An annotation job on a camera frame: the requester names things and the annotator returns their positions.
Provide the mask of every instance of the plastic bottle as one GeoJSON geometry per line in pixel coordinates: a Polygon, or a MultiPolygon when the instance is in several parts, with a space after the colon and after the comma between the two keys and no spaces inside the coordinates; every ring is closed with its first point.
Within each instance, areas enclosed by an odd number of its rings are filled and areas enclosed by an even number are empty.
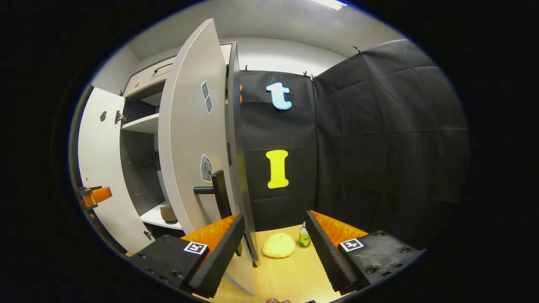
{"type": "Polygon", "coordinates": [[[307,248],[309,246],[310,246],[310,236],[307,233],[307,229],[305,228],[305,221],[303,221],[303,224],[300,228],[300,247],[307,248]]]}

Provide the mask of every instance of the cabinet shelf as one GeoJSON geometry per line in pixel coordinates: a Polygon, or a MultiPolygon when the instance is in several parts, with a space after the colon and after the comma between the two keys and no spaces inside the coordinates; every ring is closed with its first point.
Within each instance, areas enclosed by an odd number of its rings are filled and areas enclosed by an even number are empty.
{"type": "Polygon", "coordinates": [[[167,201],[163,201],[163,203],[148,210],[144,215],[140,216],[140,220],[149,224],[154,224],[165,228],[183,230],[179,222],[169,224],[165,222],[165,220],[163,220],[163,218],[161,217],[161,207],[167,206],[168,204],[169,203],[167,201]]]}
{"type": "Polygon", "coordinates": [[[157,134],[157,125],[159,122],[159,113],[140,118],[122,126],[122,130],[131,130],[132,132],[157,134]]]}

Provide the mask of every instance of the ceiling light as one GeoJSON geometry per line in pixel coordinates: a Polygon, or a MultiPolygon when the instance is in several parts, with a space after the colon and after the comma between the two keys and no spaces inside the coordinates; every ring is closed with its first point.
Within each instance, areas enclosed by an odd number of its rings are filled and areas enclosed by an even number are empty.
{"type": "Polygon", "coordinates": [[[311,0],[311,1],[322,4],[322,5],[325,5],[325,6],[331,8],[331,9],[334,9],[336,11],[338,11],[339,9],[341,9],[341,8],[343,8],[345,6],[348,6],[347,4],[342,3],[340,1],[337,1],[337,0],[311,0]]]}

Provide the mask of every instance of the hand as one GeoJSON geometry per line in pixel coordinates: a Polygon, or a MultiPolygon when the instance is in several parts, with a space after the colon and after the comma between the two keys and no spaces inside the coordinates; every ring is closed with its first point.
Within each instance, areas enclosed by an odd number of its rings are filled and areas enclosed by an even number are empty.
{"type": "Polygon", "coordinates": [[[276,298],[267,299],[266,303],[292,303],[289,300],[279,301],[276,298]]]}

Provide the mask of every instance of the ceiling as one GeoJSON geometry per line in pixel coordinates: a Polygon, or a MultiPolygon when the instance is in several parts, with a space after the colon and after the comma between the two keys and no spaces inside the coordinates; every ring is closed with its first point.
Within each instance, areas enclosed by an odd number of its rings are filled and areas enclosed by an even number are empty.
{"type": "Polygon", "coordinates": [[[144,60],[181,46],[206,19],[213,18],[219,38],[261,37],[290,40],[345,57],[381,43],[405,38],[349,5],[339,11],[310,0],[210,0],[155,24],[129,43],[144,60]]]}

